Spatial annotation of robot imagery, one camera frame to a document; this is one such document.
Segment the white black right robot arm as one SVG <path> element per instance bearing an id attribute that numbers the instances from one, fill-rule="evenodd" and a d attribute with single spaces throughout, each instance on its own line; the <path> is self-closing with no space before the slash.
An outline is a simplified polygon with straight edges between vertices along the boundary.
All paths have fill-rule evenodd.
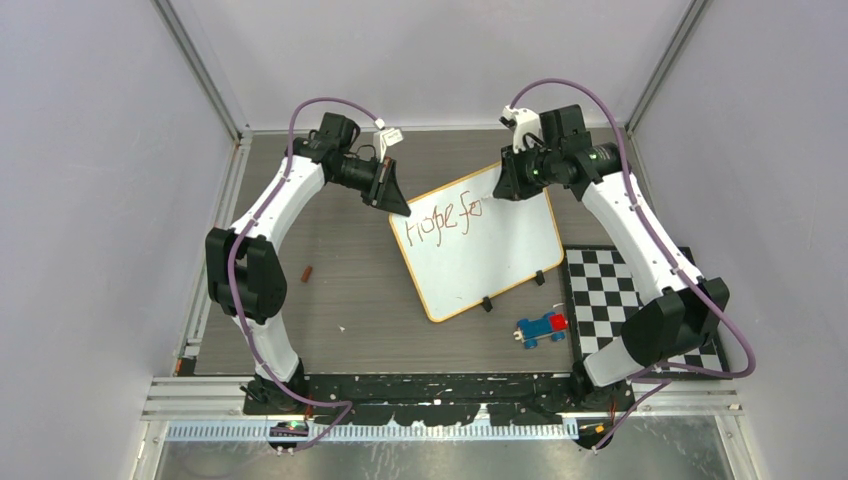
<path id="1" fill-rule="evenodd" d="M 624 148 L 595 143 L 578 105 L 541 114 L 507 106 L 500 121 L 513 139 L 500 153 L 494 197 L 527 200 L 551 185 L 570 190 L 606 230 L 642 304 L 616 339 L 574 363 L 574 403 L 596 410 L 627 377 L 709 344 L 729 289 L 704 277 L 673 244 L 645 203 Z"/>

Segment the yellow framed whiteboard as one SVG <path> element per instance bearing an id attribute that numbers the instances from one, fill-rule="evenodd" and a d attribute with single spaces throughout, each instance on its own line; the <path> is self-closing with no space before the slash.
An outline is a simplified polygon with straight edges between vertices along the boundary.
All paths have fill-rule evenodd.
<path id="1" fill-rule="evenodd" d="M 565 253 L 548 192 L 491 198 L 492 164 L 409 201 L 409 216 L 388 222 L 426 317 L 440 323 L 487 295 L 559 266 Z"/>

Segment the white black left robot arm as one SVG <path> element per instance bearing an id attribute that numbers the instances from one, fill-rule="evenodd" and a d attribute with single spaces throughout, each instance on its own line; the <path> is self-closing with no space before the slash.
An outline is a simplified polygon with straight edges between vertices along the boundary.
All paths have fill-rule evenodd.
<path id="1" fill-rule="evenodd" d="M 284 414 L 309 401 L 303 363 L 281 315 L 288 283 L 278 249 L 294 221 L 326 184 L 357 191 L 369 207 L 411 213 L 396 163 L 386 154 L 403 134 L 381 119 L 374 125 L 369 157 L 353 151 L 361 129 L 344 115 L 327 113 L 318 128 L 291 136 L 280 169 L 254 204 L 231 226 L 213 228 L 205 238 L 209 297 L 233 318 L 254 358 L 254 378 L 245 391 Z"/>

